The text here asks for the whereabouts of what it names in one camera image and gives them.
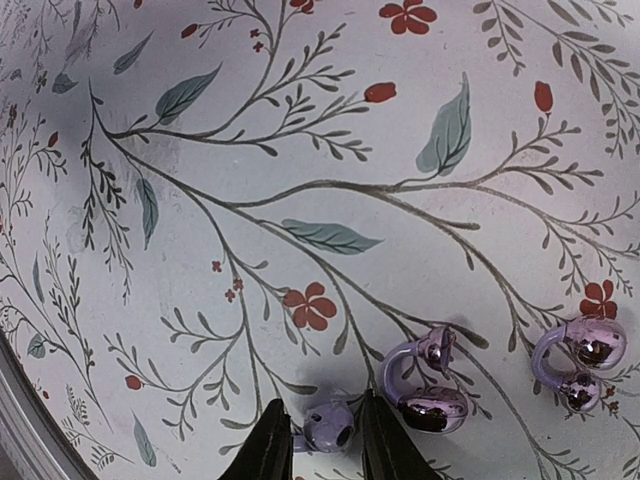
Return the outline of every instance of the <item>purple earbud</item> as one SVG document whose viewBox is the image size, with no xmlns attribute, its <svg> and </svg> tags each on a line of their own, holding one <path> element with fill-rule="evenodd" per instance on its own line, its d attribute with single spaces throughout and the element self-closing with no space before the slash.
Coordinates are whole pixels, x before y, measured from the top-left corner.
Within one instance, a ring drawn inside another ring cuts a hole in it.
<svg viewBox="0 0 640 480">
<path fill-rule="evenodd" d="M 335 400 L 307 411 L 302 434 L 293 436 L 294 452 L 342 452 L 349 448 L 355 431 L 353 413 L 345 402 Z"/>
<path fill-rule="evenodd" d="M 438 327 L 416 342 L 397 346 L 382 363 L 384 393 L 411 428 L 429 433 L 451 433 L 467 418 L 467 399 L 457 390 L 429 387 L 402 394 L 395 385 L 397 366 L 405 357 L 420 357 L 433 370 L 446 370 L 454 342 L 455 335 L 449 327 Z"/>
<path fill-rule="evenodd" d="M 600 400 L 600 381 L 586 369 L 560 372 L 551 367 L 545 353 L 556 343 L 564 343 L 580 365 L 608 370 L 620 362 L 627 348 L 624 329 L 612 320 L 579 317 L 547 332 L 533 351 L 531 366 L 540 383 L 562 394 L 560 398 L 569 410 L 588 412 Z"/>
</svg>

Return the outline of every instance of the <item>gray edge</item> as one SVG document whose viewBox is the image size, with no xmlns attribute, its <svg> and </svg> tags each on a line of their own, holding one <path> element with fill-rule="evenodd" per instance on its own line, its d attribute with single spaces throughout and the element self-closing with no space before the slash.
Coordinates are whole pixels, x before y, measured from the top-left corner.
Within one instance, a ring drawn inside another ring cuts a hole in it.
<svg viewBox="0 0 640 480">
<path fill-rule="evenodd" d="M 0 444 L 24 480 L 98 480 L 40 401 L 2 332 Z"/>
</svg>

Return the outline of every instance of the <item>teal leaf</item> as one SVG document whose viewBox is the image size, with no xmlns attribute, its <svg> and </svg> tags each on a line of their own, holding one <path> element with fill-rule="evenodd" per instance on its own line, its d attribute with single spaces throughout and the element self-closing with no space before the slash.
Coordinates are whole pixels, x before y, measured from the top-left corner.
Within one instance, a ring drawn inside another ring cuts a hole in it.
<svg viewBox="0 0 640 480">
<path fill-rule="evenodd" d="M 116 60 L 116 62 L 113 64 L 114 75 L 120 75 L 122 72 L 124 72 L 131 65 L 134 64 L 134 62 L 138 59 L 138 57 L 142 53 L 142 50 L 144 49 L 144 47 L 147 45 L 147 42 L 151 38 L 151 35 L 153 35 L 153 32 L 147 35 L 138 45 L 133 47 L 132 50 L 125 53 L 118 60 Z"/>
<path fill-rule="evenodd" d="M 142 202 L 142 228 L 144 229 L 144 249 L 146 250 L 149 247 L 151 235 L 153 235 L 158 224 L 160 212 L 153 187 L 145 178 L 141 178 L 136 182 L 136 188 Z"/>
<path fill-rule="evenodd" d="M 40 284 L 40 267 L 38 267 L 38 254 L 36 253 L 36 260 L 33 262 L 33 285 L 36 287 L 36 294 L 40 303 L 44 303 L 44 294 L 42 293 L 42 285 Z"/>
<path fill-rule="evenodd" d="M 416 158 L 422 173 L 436 171 L 437 175 L 449 175 L 464 158 L 471 142 L 471 117 L 469 115 L 469 80 L 462 74 L 462 90 L 436 115 L 429 142 Z"/>
<path fill-rule="evenodd" d="M 136 439 L 136 443 L 138 444 L 138 450 L 140 451 L 140 458 L 142 461 L 149 465 L 150 467 L 155 467 L 158 463 L 158 459 L 156 458 L 156 453 L 153 451 L 153 446 L 149 441 L 149 437 L 147 436 L 147 432 L 144 427 L 136 417 L 135 413 L 133 414 L 133 418 L 136 423 L 133 427 L 133 436 Z"/>
<path fill-rule="evenodd" d="M 167 90 L 156 105 L 156 115 L 160 117 L 160 123 L 169 125 L 178 118 L 178 115 L 189 108 L 209 84 L 213 82 L 221 67 L 222 63 L 211 73 L 183 80 L 175 87 Z"/>
<path fill-rule="evenodd" d="M 39 333 L 36 333 L 27 347 L 27 355 L 31 355 L 33 358 L 44 358 L 47 354 L 47 349 L 44 346 L 45 339 Z"/>
<path fill-rule="evenodd" d="M 303 243 L 308 243 L 319 250 L 342 255 L 357 255 L 382 242 L 382 240 L 363 237 L 337 223 L 305 223 L 286 219 L 282 221 L 282 227 Z"/>
<path fill-rule="evenodd" d="M 59 73 L 56 79 L 53 81 L 51 91 L 58 94 L 67 93 L 77 84 L 78 82 L 74 82 L 73 80 L 71 80 L 66 73 Z"/>
</svg>

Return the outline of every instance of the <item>chrome ear hook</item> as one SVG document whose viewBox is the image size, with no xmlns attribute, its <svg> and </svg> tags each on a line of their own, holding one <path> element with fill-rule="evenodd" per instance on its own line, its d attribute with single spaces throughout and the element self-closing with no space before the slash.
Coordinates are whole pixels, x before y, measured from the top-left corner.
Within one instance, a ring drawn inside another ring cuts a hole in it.
<svg viewBox="0 0 640 480">
<path fill-rule="evenodd" d="M 549 365 L 546 352 L 563 343 L 579 368 L 560 372 Z M 533 374 L 540 383 L 560 394 L 572 412 L 585 413 L 599 402 L 602 386 L 587 369 L 608 370 L 615 367 L 627 348 L 622 325 L 613 320 L 579 317 L 547 332 L 536 345 L 531 358 Z"/>
<path fill-rule="evenodd" d="M 434 328 L 420 340 L 398 345 L 382 363 L 384 393 L 411 428 L 428 433 L 451 433 L 462 426 L 469 414 L 467 399 L 457 390 L 429 387 L 403 394 L 396 386 L 398 366 L 406 357 L 422 358 L 431 369 L 445 372 L 455 339 L 448 326 Z"/>
</svg>

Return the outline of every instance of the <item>red flower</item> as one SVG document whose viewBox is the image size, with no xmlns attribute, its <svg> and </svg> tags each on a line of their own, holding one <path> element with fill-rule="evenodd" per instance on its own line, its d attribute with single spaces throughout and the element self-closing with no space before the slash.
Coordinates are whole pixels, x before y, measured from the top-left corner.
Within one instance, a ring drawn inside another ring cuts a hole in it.
<svg viewBox="0 0 640 480">
<path fill-rule="evenodd" d="M 429 7 L 416 7 L 421 4 L 422 0 L 404 0 L 402 6 L 387 3 L 378 13 L 382 18 L 394 17 L 391 21 L 391 31 L 396 35 L 405 33 L 407 29 L 411 33 L 424 35 L 429 32 L 427 24 L 435 22 L 438 14 Z"/>
<path fill-rule="evenodd" d="M 605 405 L 609 407 L 609 410 L 611 410 L 612 413 L 618 413 L 618 409 L 620 408 L 620 404 L 618 402 L 605 403 Z"/>
<path fill-rule="evenodd" d="M 583 315 L 597 315 L 611 320 L 616 318 L 618 306 L 611 301 L 613 295 L 611 280 L 605 280 L 602 287 L 597 283 L 590 283 L 584 287 L 584 293 L 587 298 L 580 302 L 580 311 Z"/>
<path fill-rule="evenodd" d="M 193 35 L 194 33 L 196 33 L 196 30 L 198 30 L 198 24 L 197 23 L 192 23 L 191 25 L 189 25 L 187 28 L 185 28 L 182 33 L 180 34 L 180 36 L 182 38 L 187 38 L 190 37 L 191 35 Z"/>
<path fill-rule="evenodd" d="M 140 390 L 142 388 L 142 382 L 135 375 L 129 375 L 124 381 L 127 382 L 127 387 L 131 390 Z"/>
<path fill-rule="evenodd" d="M 313 13 L 313 4 L 314 4 L 314 0 L 291 0 L 289 2 L 289 5 L 291 5 L 293 8 L 300 8 L 300 10 L 304 13 Z"/>
<path fill-rule="evenodd" d="M 56 143 L 58 143 L 58 132 L 53 132 L 49 137 L 49 143 L 47 143 L 47 147 L 53 148 Z"/>
<path fill-rule="evenodd" d="M 551 87 L 548 83 L 536 82 L 536 89 L 534 91 L 534 98 L 536 99 L 536 105 L 542 113 L 549 115 L 553 108 L 553 94 L 551 93 Z"/>
<path fill-rule="evenodd" d="M 393 82 L 376 83 L 364 92 L 364 100 L 369 103 L 382 103 L 396 96 L 396 84 Z"/>
<path fill-rule="evenodd" d="M 324 295 L 324 287 L 318 282 L 309 284 L 304 295 L 298 290 L 287 292 L 282 303 L 285 307 L 295 308 L 293 324 L 296 327 L 304 328 L 309 325 L 318 331 L 327 329 L 327 318 L 335 317 L 338 310 L 335 303 L 322 295 Z"/>
</svg>

